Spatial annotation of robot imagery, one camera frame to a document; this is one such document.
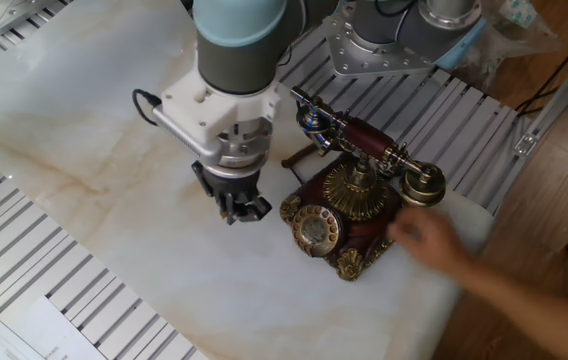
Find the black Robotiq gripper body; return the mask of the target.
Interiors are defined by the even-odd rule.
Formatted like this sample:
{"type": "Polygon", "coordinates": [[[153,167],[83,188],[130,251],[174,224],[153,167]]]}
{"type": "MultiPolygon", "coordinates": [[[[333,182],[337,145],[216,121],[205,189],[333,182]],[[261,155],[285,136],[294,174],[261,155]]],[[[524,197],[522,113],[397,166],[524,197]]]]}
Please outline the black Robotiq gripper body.
{"type": "Polygon", "coordinates": [[[241,203],[247,203],[260,196],[257,189],[257,182],[260,172],[253,173],[240,178],[226,178],[215,175],[206,169],[199,161],[191,165],[198,181],[200,182],[207,196],[216,201],[216,196],[220,192],[233,193],[241,203]]]}

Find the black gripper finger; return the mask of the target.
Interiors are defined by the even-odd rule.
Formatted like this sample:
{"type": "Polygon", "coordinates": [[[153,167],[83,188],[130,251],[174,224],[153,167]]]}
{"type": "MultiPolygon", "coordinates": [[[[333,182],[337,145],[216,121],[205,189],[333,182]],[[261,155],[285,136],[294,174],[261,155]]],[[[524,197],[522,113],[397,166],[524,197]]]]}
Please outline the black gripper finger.
{"type": "Polygon", "coordinates": [[[237,219],[240,222],[261,221],[271,210],[272,205],[265,198],[258,196],[250,202],[239,205],[237,219]]]}
{"type": "Polygon", "coordinates": [[[237,211],[242,203],[238,201],[235,194],[220,192],[216,196],[216,202],[220,210],[220,216],[226,220],[228,225],[233,225],[239,221],[237,219],[237,211]]]}

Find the person's bare hand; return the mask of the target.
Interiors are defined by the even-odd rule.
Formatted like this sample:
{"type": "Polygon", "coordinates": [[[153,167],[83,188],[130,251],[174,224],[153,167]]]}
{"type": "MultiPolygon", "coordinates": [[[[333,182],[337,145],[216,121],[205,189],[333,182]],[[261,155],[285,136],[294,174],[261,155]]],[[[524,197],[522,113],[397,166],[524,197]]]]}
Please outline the person's bare hand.
{"type": "Polygon", "coordinates": [[[451,221],[427,208],[402,209],[387,235],[425,266],[451,277],[473,265],[451,221]]]}

